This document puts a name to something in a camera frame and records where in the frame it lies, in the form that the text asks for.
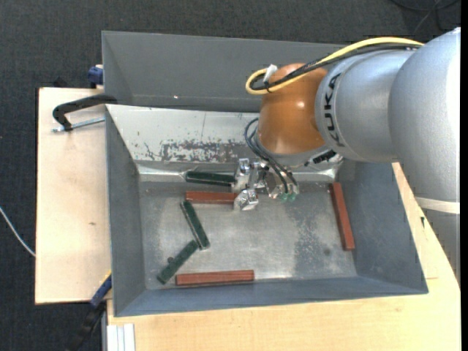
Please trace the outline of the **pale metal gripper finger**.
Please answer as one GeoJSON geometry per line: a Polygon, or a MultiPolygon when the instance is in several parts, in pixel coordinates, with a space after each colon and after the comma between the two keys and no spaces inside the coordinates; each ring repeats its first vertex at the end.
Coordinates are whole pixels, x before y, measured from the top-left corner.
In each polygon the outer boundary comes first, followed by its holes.
{"type": "Polygon", "coordinates": [[[249,186],[252,177],[252,167],[249,158],[238,160],[236,170],[236,184],[238,186],[249,186]]]}
{"type": "Polygon", "coordinates": [[[259,204],[257,193],[254,189],[242,190],[234,200],[233,208],[238,211],[249,211],[259,204]]]}

